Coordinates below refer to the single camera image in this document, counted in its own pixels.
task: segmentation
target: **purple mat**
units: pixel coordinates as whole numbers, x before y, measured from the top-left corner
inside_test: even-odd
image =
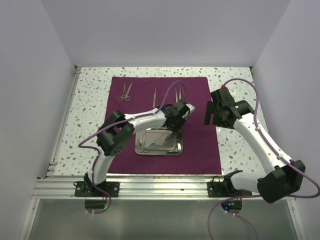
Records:
[[[123,114],[150,111],[156,89],[156,106],[163,101],[171,83],[181,80],[186,84],[186,102],[195,106],[182,127],[183,152],[178,156],[139,155],[135,153],[135,136],[126,149],[112,162],[109,173],[116,174],[221,174],[217,132],[214,125],[204,125],[207,101],[211,100],[206,77],[113,77],[105,117],[116,110]],[[130,101],[118,101],[124,83],[132,84]],[[175,87],[166,104],[174,104]]]

